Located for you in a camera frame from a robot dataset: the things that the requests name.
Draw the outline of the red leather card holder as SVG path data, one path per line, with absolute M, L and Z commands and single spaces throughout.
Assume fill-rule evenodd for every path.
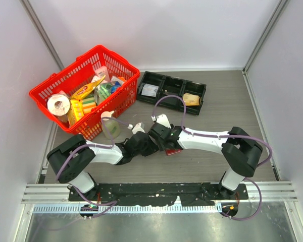
M 171 156 L 171 155 L 174 155 L 174 154 L 178 154 L 181 151 L 182 150 L 180 150 L 180 149 L 166 149 L 165 153 L 166 153 L 167 156 Z

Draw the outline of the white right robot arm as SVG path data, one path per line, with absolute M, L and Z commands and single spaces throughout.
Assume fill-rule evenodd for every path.
M 239 127 L 215 133 L 154 123 L 148 135 L 160 150 L 195 149 L 223 155 L 230 166 L 218 186 L 218 193 L 223 199 L 233 197 L 239 184 L 246 177 L 253 177 L 263 152 L 261 145 Z

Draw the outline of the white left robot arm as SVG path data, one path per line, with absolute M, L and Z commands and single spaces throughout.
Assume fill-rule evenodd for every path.
M 147 157 L 156 153 L 158 146 L 148 134 L 138 132 L 123 142 L 111 146 L 98 144 L 75 135 L 51 150 L 47 160 L 61 184 L 72 185 L 73 194 L 79 194 L 88 201 L 97 197 L 98 185 L 85 171 L 91 163 L 124 165 L 141 155 Z

